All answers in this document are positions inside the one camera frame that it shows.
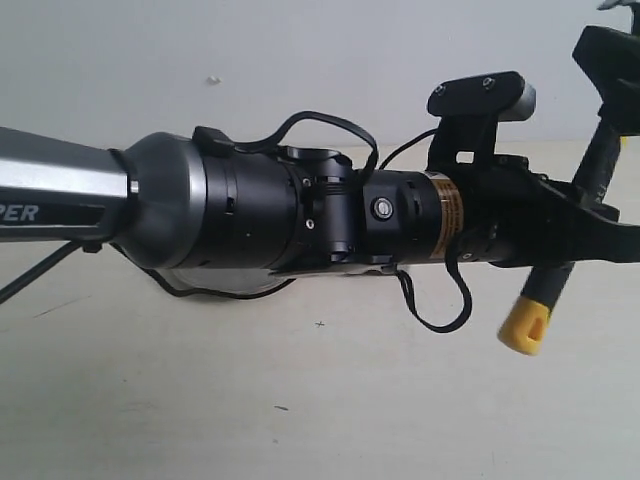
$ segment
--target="black strap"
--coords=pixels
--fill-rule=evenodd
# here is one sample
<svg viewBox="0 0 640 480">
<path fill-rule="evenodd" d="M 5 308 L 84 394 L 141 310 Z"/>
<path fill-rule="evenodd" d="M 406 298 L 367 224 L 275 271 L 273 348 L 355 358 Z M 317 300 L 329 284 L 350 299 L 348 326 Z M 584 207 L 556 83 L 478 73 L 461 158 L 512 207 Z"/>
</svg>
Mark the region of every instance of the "black strap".
<svg viewBox="0 0 640 480">
<path fill-rule="evenodd" d="M 415 288 L 413 286 L 413 280 L 411 276 L 402 270 L 398 270 L 396 272 L 396 276 L 400 281 L 400 286 L 402 287 L 402 294 L 404 295 L 404 299 L 407 303 L 407 308 L 413 314 L 414 317 L 426 328 L 435 333 L 452 333 L 456 330 L 460 329 L 467 323 L 469 317 L 471 317 L 471 311 L 473 309 L 473 298 L 471 297 L 471 291 L 469 287 L 465 283 L 462 275 L 460 274 L 460 270 L 458 268 L 458 255 L 460 253 L 460 242 L 462 240 L 463 233 L 458 233 L 449 243 L 447 247 L 447 251 L 445 253 L 445 265 L 447 267 L 447 272 L 453 279 L 453 281 L 458 285 L 460 289 L 460 293 L 462 294 L 462 311 L 456 317 L 454 321 L 449 323 L 448 325 L 438 326 L 433 325 L 426 320 L 424 320 L 418 314 L 418 309 L 416 307 L 416 297 L 415 297 Z"/>
<path fill-rule="evenodd" d="M 128 260 L 127 254 L 124 252 L 122 247 L 120 247 L 120 245 L 112 243 L 111 246 L 118 253 L 122 254 L 122 256 L 124 256 Z M 199 288 L 199 287 L 180 289 L 171 285 L 167 281 L 167 279 L 164 278 L 156 270 L 151 270 L 149 268 L 143 268 L 140 266 L 137 266 L 137 267 L 142 272 L 146 273 L 149 277 L 151 277 L 158 284 L 158 286 L 162 288 L 165 292 L 167 292 L 169 295 L 176 298 L 191 297 L 193 295 L 204 295 L 209 297 L 226 298 L 230 300 L 257 300 L 259 298 L 268 297 L 269 295 L 273 295 L 274 293 L 279 292 L 280 290 L 291 285 L 295 280 L 295 279 L 285 280 L 284 282 L 282 282 L 279 285 L 276 285 L 275 287 L 269 288 L 268 290 L 264 290 L 258 293 L 234 293 L 234 292 L 225 292 L 222 290 L 213 290 L 211 288 Z"/>
<path fill-rule="evenodd" d="M 349 120 L 344 118 L 334 117 L 333 115 L 327 115 L 326 113 L 319 112 L 298 112 L 295 115 L 289 117 L 272 135 L 262 140 L 256 140 L 254 142 L 236 143 L 235 149 L 241 153 L 265 153 L 265 152 L 277 152 L 278 145 L 285 137 L 285 135 L 291 130 L 291 128 L 302 120 L 315 120 L 318 122 L 328 123 L 338 128 L 342 128 L 349 133 L 352 133 L 356 137 L 364 140 L 367 145 L 371 147 L 371 154 L 367 158 L 367 163 L 364 168 L 360 170 L 358 175 L 361 184 L 366 183 L 371 174 L 375 171 L 380 157 L 378 153 L 378 144 L 373 136 Z"/>
</svg>

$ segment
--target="yellow handle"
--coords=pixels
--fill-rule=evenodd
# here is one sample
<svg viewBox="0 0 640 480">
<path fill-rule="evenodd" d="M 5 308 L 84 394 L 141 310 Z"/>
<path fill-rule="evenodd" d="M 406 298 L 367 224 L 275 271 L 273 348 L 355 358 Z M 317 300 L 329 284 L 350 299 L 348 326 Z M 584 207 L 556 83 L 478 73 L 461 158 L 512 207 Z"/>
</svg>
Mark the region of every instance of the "yellow handle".
<svg viewBox="0 0 640 480">
<path fill-rule="evenodd" d="M 548 307 L 521 296 L 498 331 L 498 340 L 516 352 L 537 355 L 550 320 Z"/>
</svg>

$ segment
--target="black bracket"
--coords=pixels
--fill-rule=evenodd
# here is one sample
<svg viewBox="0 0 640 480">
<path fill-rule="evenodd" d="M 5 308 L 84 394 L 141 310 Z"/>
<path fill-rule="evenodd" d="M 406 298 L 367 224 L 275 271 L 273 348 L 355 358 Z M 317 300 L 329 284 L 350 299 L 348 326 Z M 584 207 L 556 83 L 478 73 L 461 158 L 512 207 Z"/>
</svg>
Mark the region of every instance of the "black bracket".
<svg viewBox="0 0 640 480">
<path fill-rule="evenodd" d="M 429 170 L 452 166 L 460 152 L 473 152 L 473 164 L 495 164 L 498 123 L 525 121 L 533 115 L 536 93 L 517 72 L 452 80 L 439 85 L 427 111 L 440 117 L 429 150 Z"/>
</svg>

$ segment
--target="screw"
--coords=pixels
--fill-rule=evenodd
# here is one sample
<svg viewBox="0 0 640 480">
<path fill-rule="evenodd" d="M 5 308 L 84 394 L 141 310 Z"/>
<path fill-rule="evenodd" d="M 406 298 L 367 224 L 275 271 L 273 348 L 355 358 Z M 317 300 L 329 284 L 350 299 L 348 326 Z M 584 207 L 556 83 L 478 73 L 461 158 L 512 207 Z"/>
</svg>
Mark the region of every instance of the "screw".
<svg viewBox="0 0 640 480">
<path fill-rule="evenodd" d="M 378 220 L 389 220 L 393 215 L 393 204 L 388 198 L 377 198 L 373 202 L 373 214 Z"/>
<path fill-rule="evenodd" d="M 487 77 L 482 81 L 482 86 L 484 87 L 484 89 L 486 91 L 489 91 L 493 87 L 496 86 L 496 79 L 495 78 L 491 78 L 491 77 Z"/>
</svg>

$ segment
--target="warning label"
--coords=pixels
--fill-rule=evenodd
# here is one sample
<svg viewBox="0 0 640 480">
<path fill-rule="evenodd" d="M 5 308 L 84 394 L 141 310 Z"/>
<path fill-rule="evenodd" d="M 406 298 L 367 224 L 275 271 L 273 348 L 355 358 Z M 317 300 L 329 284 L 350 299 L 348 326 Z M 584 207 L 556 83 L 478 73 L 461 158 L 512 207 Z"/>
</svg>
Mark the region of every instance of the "warning label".
<svg viewBox="0 0 640 480">
<path fill-rule="evenodd" d="M 462 197 L 456 185 L 446 175 L 436 172 L 425 172 L 425 175 L 436 188 L 440 197 L 440 208 L 442 209 L 440 236 L 431 258 L 444 258 L 449 242 L 451 242 L 456 233 L 462 231 L 464 226 Z"/>
</svg>

